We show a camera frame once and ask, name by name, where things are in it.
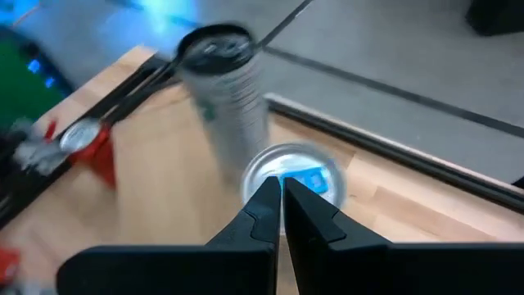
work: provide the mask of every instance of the silver can top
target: silver can top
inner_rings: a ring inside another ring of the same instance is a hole
[[[62,136],[60,149],[77,152],[86,148],[100,132],[100,123],[94,119],[83,119],[74,123]]]
[[[338,208],[345,200],[346,181],[337,164],[310,143],[274,145],[253,158],[242,177],[244,204],[269,176],[277,176],[281,183],[293,177]]]

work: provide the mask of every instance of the wooden table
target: wooden table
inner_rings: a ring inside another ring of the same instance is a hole
[[[59,116],[59,129],[65,128],[151,54],[146,48],[135,48],[39,123]],[[276,94],[267,97],[327,118]],[[113,139],[116,193],[88,170],[75,167],[2,231],[4,243],[22,249],[23,277],[50,283],[67,257],[101,243],[205,243],[242,207],[238,188],[220,177],[183,86],[148,99],[115,126]],[[342,211],[392,241],[524,241],[524,216],[294,120],[271,115],[271,140],[313,141],[330,152],[346,173],[348,191]],[[281,251],[278,292],[296,293],[285,238]]]

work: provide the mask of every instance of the gray floor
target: gray floor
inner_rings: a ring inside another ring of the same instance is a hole
[[[196,24],[235,20],[261,40],[302,0],[52,0],[20,24],[76,85],[134,45],[172,54]],[[469,0],[313,0],[271,48],[524,126],[524,34],[477,37]],[[263,53],[264,89],[495,178],[524,174],[524,139]]]

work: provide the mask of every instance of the aluminum can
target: aluminum can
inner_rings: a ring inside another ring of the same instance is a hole
[[[115,163],[109,126],[83,119],[74,123],[60,139],[60,149],[72,164],[88,166],[109,187],[115,188]]]
[[[219,167],[238,184],[269,138],[254,39],[237,25],[206,26],[184,37],[177,59]]]
[[[292,177],[337,208],[346,199],[344,174],[326,152],[312,143],[274,145],[253,158],[242,175],[240,190],[244,205],[269,176],[277,176],[281,187],[286,177]],[[280,225],[284,234],[282,213]]]

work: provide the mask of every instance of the blue label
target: blue label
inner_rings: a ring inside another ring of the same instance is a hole
[[[325,193],[328,191],[328,183],[322,175],[322,167],[286,172],[278,177],[281,185],[283,185],[286,177],[296,179],[315,193]]]

